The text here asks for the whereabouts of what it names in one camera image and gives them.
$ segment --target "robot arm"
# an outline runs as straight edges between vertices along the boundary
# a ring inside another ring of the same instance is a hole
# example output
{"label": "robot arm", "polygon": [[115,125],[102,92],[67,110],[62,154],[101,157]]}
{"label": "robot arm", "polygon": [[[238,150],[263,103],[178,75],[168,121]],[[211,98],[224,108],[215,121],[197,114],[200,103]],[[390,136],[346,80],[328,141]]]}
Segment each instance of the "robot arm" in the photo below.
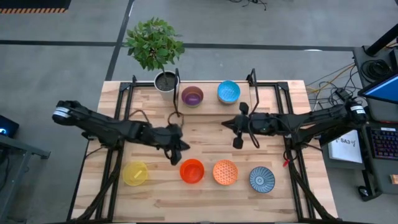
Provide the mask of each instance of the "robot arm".
{"label": "robot arm", "polygon": [[248,115],[248,106],[241,103],[241,115],[222,125],[234,131],[237,137],[233,146],[241,149],[243,146],[242,133],[266,136],[281,135],[291,138],[293,147],[303,147],[314,136],[328,135],[339,137],[352,129],[360,128],[367,121],[363,107],[354,100],[348,100],[343,105],[336,105],[328,109],[304,114],[269,114],[252,113]]}
{"label": "robot arm", "polygon": [[81,128],[85,131],[82,133],[84,137],[96,136],[106,147],[117,146],[119,140],[125,139],[163,149],[174,166],[181,159],[180,151],[190,148],[180,140],[182,130],[176,124],[170,124],[166,128],[153,128],[145,121],[120,121],[89,110],[77,101],[59,101],[52,119],[57,124]]}

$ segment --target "yellow cable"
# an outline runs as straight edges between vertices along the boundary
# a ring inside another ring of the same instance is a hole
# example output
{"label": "yellow cable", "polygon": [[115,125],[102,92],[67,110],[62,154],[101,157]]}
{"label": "yellow cable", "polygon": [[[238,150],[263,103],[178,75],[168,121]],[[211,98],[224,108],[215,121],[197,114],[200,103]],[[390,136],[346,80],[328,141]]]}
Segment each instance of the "yellow cable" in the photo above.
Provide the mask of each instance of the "yellow cable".
{"label": "yellow cable", "polygon": [[[395,44],[398,44],[397,42],[395,43],[391,43],[389,45],[387,45],[386,47],[391,47]],[[326,85],[324,85],[323,87],[319,88],[319,89],[314,89],[312,87],[306,86],[307,88],[311,89],[312,91],[310,93],[317,93],[319,91],[321,91],[322,89],[324,89],[326,86],[330,85],[331,83],[333,83],[340,75],[342,75],[343,73],[345,73],[347,70],[353,68],[355,65],[349,66],[346,69],[344,69],[343,71],[341,71],[335,78],[333,78],[332,80],[328,81]]]}
{"label": "yellow cable", "polygon": [[324,85],[323,87],[317,89],[317,90],[313,90],[311,93],[316,93],[321,91],[322,89],[324,89],[326,86],[330,85],[331,83],[333,83],[340,75],[342,75],[343,73],[345,73],[347,70],[353,68],[355,65],[349,66],[346,69],[344,69],[343,71],[341,71],[335,78],[333,78],[332,80],[328,81],[326,85]]}

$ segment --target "purple bowl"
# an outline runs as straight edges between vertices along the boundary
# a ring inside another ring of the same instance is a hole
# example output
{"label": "purple bowl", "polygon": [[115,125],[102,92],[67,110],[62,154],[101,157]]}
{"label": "purple bowl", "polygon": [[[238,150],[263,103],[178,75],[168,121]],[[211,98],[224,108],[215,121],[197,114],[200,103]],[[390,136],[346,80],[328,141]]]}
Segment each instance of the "purple bowl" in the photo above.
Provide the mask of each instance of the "purple bowl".
{"label": "purple bowl", "polygon": [[181,94],[182,101],[189,107],[197,107],[203,100],[203,91],[196,86],[186,87]]}

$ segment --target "green leaves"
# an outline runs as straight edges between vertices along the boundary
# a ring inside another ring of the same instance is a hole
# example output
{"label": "green leaves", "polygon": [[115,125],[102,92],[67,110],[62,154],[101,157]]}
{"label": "green leaves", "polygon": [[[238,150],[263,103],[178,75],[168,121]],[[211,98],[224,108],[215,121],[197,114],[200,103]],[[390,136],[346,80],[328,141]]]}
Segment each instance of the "green leaves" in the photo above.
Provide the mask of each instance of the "green leaves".
{"label": "green leaves", "polygon": [[127,30],[128,55],[134,57],[143,69],[164,69],[169,62],[174,64],[174,58],[180,59],[185,49],[181,41],[174,40],[174,28],[159,18],[142,23],[139,22],[133,30]]}
{"label": "green leaves", "polygon": [[159,49],[157,52],[160,56],[166,56],[169,51],[167,49]]}

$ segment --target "bowl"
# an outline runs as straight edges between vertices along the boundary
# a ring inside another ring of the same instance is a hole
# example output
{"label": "bowl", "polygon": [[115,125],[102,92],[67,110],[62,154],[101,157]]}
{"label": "bowl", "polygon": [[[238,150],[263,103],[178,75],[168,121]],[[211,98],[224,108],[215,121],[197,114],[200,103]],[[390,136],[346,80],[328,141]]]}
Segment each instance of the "bowl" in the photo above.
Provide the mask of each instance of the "bowl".
{"label": "bowl", "polygon": [[232,161],[220,160],[214,165],[213,177],[221,185],[231,185],[238,179],[238,168]]}
{"label": "bowl", "polygon": [[250,172],[250,185],[260,193],[268,193],[275,186],[274,174],[266,167],[256,167]]}
{"label": "bowl", "polygon": [[223,81],[218,85],[217,97],[222,103],[233,104],[237,102],[241,95],[238,84],[232,81]]}
{"label": "bowl", "polygon": [[182,91],[181,99],[188,107],[195,108],[203,100],[203,91],[197,86],[188,86]]}
{"label": "bowl", "polygon": [[131,162],[123,169],[123,181],[130,186],[138,186],[148,178],[148,169],[143,162]]}
{"label": "bowl", "polygon": [[205,175],[205,168],[199,160],[189,159],[181,165],[180,175],[186,183],[195,184]]}

